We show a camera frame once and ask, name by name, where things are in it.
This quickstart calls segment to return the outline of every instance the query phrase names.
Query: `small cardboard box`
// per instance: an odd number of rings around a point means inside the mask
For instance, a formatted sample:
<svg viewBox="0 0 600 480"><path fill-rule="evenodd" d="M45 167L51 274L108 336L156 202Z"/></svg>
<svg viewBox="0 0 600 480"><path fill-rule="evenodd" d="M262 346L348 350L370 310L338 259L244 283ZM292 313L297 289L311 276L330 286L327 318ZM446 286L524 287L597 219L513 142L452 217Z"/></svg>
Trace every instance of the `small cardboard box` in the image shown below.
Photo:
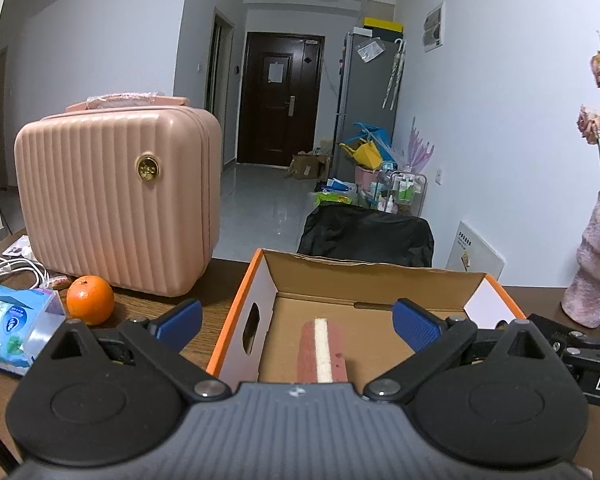
<svg viewBox="0 0 600 480"><path fill-rule="evenodd" d="M294 178L314 178L327 180L329 175L330 158L326 155L299 153L294 155L289 165L289 175Z"/></svg>
<svg viewBox="0 0 600 480"><path fill-rule="evenodd" d="M258 250L207 371L233 390L241 381L296 382L302 326L316 317L339 324L349 380L357 391L413 354L394 332L398 298L445 319L464 314L480 328L525 317L488 274L341 262Z"/></svg>

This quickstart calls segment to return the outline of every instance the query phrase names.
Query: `suitcase handle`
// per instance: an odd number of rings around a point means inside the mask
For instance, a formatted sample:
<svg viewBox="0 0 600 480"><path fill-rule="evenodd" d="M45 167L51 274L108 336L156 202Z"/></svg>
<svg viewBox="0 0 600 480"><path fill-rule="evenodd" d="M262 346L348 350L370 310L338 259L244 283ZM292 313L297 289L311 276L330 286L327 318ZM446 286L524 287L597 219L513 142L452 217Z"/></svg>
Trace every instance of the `suitcase handle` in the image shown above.
<svg viewBox="0 0 600 480"><path fill-rule="evenodd" d="M164 95L155 95L153 93L137 94L108 94L98 97L91 97L81 103L70 105L66 112L83 112L85 110L94 110L96 108L119 108L124 106L143 106L140 102L146 102L144 106L189 106L189 100L186 97L170 97Z"/></svg>

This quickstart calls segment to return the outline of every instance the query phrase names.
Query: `gray floor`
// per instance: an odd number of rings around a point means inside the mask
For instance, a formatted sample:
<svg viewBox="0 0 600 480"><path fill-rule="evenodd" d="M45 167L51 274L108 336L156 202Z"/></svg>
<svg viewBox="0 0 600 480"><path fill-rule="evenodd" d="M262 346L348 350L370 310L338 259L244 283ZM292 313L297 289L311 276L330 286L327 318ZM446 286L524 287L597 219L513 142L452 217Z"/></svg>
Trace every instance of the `gray floor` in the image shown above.
<svg viewBox="0 0 600 480"><path fill-rule="evenodd" d="M215 258L248 262L258 248L295 253L312 210L315 180L287 178L285 170L234 164L222 174L220 239ZM24 227L16 189L0 191L11 229Z"/></svg>

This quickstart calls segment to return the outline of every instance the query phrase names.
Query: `orange fruit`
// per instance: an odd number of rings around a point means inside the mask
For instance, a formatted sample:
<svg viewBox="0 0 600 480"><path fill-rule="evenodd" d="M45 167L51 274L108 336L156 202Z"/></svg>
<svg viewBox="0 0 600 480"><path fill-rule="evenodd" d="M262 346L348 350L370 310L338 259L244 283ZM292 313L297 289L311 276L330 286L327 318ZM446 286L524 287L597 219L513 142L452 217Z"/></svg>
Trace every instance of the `orange fruit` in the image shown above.
<svg viewBox="0 0 600 480"><path fill-rule="evenodd" d="M111 286L99 276L78 278L66 294L69 314L87 325L104 323L113 314L114 304Z"/></svg>

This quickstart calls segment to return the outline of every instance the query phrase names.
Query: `vase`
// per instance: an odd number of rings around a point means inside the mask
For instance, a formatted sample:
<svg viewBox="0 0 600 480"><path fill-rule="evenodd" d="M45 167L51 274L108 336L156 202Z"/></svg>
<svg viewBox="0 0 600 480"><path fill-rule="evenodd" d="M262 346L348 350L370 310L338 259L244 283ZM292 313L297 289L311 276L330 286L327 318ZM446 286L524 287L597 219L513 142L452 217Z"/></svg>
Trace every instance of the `vase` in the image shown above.
<svg viewBox="0 0 600 480"><path fill-rule="evenodd" d="M564 293L562 309L580 325L595 328L600 325L600 192L576 260L579 269Z"/></svg>

